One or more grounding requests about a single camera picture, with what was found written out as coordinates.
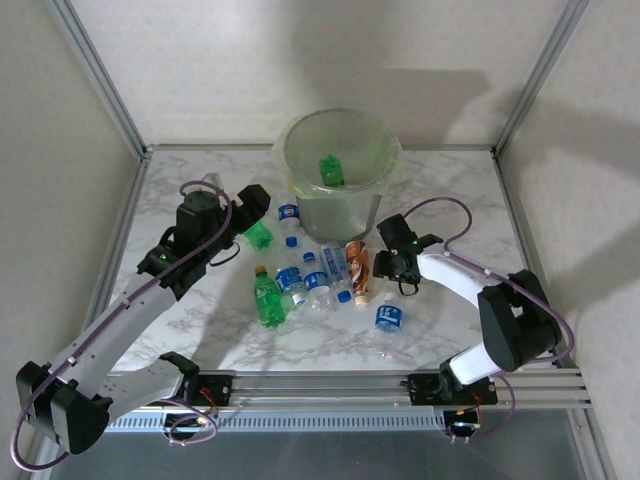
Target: blue bottle cap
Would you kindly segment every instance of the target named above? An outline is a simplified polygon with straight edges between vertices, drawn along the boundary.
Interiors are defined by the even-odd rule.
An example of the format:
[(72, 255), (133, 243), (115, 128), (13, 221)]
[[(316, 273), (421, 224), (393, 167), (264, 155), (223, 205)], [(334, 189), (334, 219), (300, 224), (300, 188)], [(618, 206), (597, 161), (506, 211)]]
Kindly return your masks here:
[(351, 293), (348, 291), (344, 290), (338, 294), (338, 301), (340, 303), (347, 303), (349, 300), (351, 300)]

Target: brown bottle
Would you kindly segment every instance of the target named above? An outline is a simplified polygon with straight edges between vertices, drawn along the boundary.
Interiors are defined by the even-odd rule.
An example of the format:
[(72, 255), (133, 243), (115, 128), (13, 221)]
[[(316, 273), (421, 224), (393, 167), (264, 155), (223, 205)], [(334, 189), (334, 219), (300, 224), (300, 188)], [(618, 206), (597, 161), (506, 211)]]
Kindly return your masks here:
[(362, 240), (347, 243), (347, 265), (353, 291), (356, 294), (356, 305), (369, 303), (369, 249)]

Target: bottle label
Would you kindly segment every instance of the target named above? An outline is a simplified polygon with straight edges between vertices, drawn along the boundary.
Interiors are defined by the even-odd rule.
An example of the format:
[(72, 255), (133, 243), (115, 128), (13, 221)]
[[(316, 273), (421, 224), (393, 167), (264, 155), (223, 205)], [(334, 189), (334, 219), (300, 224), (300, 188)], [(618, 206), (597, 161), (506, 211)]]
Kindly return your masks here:
[(256, 298), (262, 298), (273, 294), (280, 296), (275, 285), (256, 288)]
[(362, 240), (347, 243), (347, 266), (356, 296), (365, 295), (369, 283), (369, 249)]
[(278, 208), (278, 216), (280, 220), (284, 220), (285, 218), (300, 218), (300, 212), (298, 211), (297, 205), (287, 203)]
[(336, 252), (335, 248), (323, 248), (322, 260), (324, 267), (331, 276), (342, 276), (347, 272), (347, 261), (342, 252)]
[(307, 287), (307, 291), (311, 291), (314, 288), (326, 287), (323, 290), (329, 291), (329, 279), (324, 272), (313, 272), (304, 277), (304, 284)]
[(402, 310), (391, 305), (378, 307), (376, 327), (381, 330), (400, 330), (402, 328)]
[(300, 269), (298, 267), (285, 268), (276, 275), (276, 283), (283, 293), (291, 285), (298, 282), (302, 282), (302, 275), (300, 275)]

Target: orange bottle label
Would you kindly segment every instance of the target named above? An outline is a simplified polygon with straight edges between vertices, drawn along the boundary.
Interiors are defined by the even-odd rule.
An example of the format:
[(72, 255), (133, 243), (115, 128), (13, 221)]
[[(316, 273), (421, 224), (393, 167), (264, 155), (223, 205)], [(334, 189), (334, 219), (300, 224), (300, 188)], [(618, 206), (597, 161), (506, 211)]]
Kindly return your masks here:
[(369, 283), (369, 249), (362, 240), (347, 243), (347, 264), (356, 295), (364, 295)]

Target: green plastic bottle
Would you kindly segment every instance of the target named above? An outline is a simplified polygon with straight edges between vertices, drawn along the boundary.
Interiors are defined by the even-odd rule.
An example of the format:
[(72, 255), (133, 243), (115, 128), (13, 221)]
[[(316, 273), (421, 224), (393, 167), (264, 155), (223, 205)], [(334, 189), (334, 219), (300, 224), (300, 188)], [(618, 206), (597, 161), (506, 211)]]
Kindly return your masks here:
[(318, 169), (325, 187), (344, 187), (344, 172), (339, 159), (333, 155), (327, 155), (325, 159), (318, 162)]
[(287, 317), (280, 303), (280, 292), (276, 282), (267, 275), (267, 269), (260, 265), (256, 267), (256, 283), (253, 285), (253, 296), (260, 313), (260, 323), (263, 327), (277, 327), (284, 323)]
[(271, 245), (273, 234), (262, 222), (256, 222), (251, 228), (244, 232), (244, 236), (256, 250), (263, 250)]

